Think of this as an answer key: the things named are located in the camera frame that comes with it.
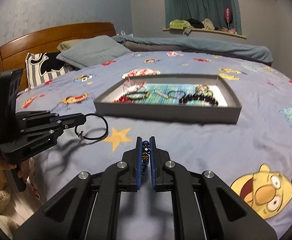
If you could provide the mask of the red bead ornament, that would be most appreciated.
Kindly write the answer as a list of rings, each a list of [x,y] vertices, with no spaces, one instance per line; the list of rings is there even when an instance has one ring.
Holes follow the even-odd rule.
[[[114,103],[134,103],[134,100],[132,98],[129,98],[127,96],[121,96],[120,98],[113,101]]]

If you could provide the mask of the pearl bar hair clip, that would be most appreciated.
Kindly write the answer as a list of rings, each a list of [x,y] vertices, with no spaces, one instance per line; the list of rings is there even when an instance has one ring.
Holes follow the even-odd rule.
[[[167,94],[164,94],[164,93],[162,93],[161,91],[159,91],[159,90],[154,90],[154,93],[156,93],[157,95],[159,95],[159,96],[161,96],[162,98],[165,98],[165,99],[168,99],[169,98],[169,96],[167,95]]]

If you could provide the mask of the green gold bangle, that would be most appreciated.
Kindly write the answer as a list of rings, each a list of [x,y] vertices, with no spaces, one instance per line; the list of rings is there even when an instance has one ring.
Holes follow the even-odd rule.
[[[167,92],[167,95],[171,99],[181,99],[186,96],[186,92],[181,89],[174,89]]]

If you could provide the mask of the gold wreath hair clip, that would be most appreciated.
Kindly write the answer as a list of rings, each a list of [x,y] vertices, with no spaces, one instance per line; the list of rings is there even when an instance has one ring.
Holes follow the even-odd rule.
[[[205,94],[208,91],[209,91],[209,86],[206,83],[199,84],[195,87],[196,94]]]

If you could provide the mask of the striped black white pillow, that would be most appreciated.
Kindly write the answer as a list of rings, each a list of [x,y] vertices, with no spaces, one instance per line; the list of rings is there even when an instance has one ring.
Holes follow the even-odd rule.
[[[73,70],[70,64],[57,59],[60,53],[28,53],[25,58],[28,87],[35,88]]]

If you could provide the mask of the wooden headboard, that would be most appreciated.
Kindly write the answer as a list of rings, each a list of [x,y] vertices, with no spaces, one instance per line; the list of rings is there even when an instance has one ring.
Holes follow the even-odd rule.
[[[0,46],[0,72],[25,69],[27,53],[53,53],[61,42],[100,35],[115,36],[114,25],[110,22],[76,23],[26,34]]]

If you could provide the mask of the grey blue pillow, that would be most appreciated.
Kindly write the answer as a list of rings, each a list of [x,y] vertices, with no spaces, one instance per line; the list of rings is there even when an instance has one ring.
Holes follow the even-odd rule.
[[[127,53],[131,53],[131,50],[113,38],[102,35],[80,41],[56,58],[75,68],[83,69],[112,61]]]

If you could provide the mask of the blue cartoon bedspread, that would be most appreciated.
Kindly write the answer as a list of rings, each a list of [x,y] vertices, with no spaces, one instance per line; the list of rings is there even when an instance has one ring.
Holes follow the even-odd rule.
[[[151,72],[221,77],[241,103],[237,123],[101,120],[92,115],[100,94],[127,75]],[[137,137],[155,137],[157,146],[188,170],[215,172],[279,237],[292,225],[292,80],[264,64],[204,53],[128,53],[22,92],[16,109],[88,114],[81,130],[89,137],[109,131],[105,140],[91,142],[66,130],[56,146],[35,158],[31,181],[43,202],[80,171],[101,172],[120,160]]]

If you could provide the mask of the grey shallow cardboard box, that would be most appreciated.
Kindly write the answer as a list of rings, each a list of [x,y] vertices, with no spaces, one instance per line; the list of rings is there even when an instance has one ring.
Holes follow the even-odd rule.
[[[167,122],[236,124],[241,103],[217,75],[128,77],[94,99],[97,113]]]

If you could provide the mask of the green cloth on sill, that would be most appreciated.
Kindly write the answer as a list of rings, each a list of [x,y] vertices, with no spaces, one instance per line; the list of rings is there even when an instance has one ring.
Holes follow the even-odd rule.
[[[185,20],[172,20],[169,23],[169,29],[173,30],[185,30],[185,29],[192,29],[193,26]]]

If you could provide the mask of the teal folded blanket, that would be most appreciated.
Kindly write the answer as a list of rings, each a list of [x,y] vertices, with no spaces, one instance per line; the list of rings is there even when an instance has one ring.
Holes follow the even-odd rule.
[[[259,62],[271,66],[273,57],[265,46],[212,40],[194,37],[131,37],[128,35],[114,36],[113,39],[132,51],[170,51],[181,50],[216,54],[243,60]]]

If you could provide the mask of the black cloth on sill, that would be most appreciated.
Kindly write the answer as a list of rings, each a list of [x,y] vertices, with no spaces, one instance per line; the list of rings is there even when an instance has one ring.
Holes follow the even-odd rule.
[[[201,21],[196,20],[196,19],[190,18],[187,21],[195,29],[204,29],[205,28],[205,26],[203,25],[203,23]]]

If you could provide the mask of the wooden window sill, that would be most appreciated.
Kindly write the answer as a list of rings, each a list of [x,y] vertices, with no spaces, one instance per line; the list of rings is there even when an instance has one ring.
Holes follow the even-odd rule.
[[[179,30],[179,29],[163,28],[162,31],[181,31],[181,30]],[[209,29],[192,28],[191,32],[214,33],[214,34],[228,35],[228,36],[242,38],[242,39],[247,40],[247,37],[245,35],[239,35],[239,34],[235,34],[235,33],[229,33],[229,32],[221,31],[221,30],[209,30]]]

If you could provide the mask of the beige cloth on sill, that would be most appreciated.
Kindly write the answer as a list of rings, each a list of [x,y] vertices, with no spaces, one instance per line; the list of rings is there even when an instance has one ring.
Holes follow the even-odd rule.
[[[204,28],[207,30],[215,30],[215,26],[213,25],[212,21],[209,18],[205,18],[202,21],[202,24],[203,24]]]

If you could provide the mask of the teal window curtain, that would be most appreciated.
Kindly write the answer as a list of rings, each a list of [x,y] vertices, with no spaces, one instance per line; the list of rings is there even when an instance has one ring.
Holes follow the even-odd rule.
[[[233,20],[231,29],[242,34],[241,13],[238,0],[164,0],[166,27],[172,20],[188,20],[190,18],[203,21],[209,18],[219,29],[227,27],[224,20],[225,8],[231,8]]]

